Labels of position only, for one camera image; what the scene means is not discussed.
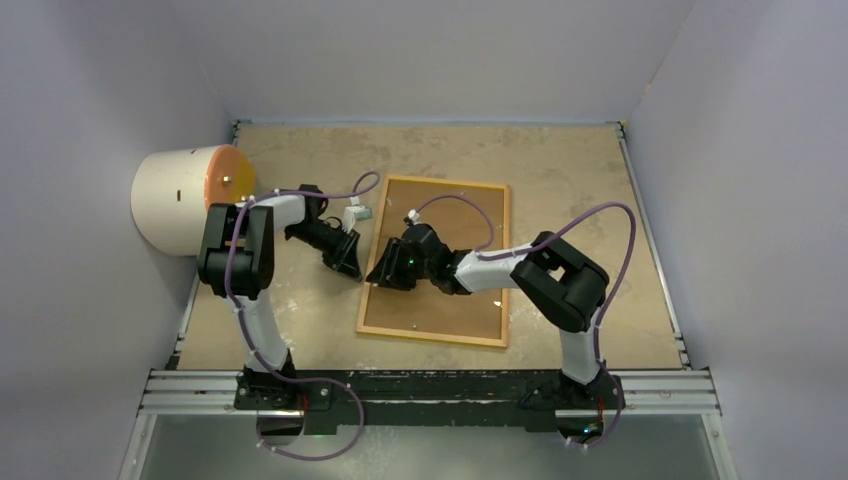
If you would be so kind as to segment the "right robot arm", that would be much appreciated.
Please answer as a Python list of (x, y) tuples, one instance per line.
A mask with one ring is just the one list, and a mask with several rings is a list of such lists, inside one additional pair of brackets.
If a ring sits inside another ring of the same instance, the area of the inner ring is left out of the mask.
[(584, 407), (599, 396), (603, 360), (595, 329), (608, 308), (610, 277), (561, 237), (543, 231), (518, 248), (457, 250), (442, 242), (430, 225), (412, 224), (388, 240), (366, 281), (411, 291), (422, 280), (446, 295), (521, 291), (559, 331), (564, 399)]

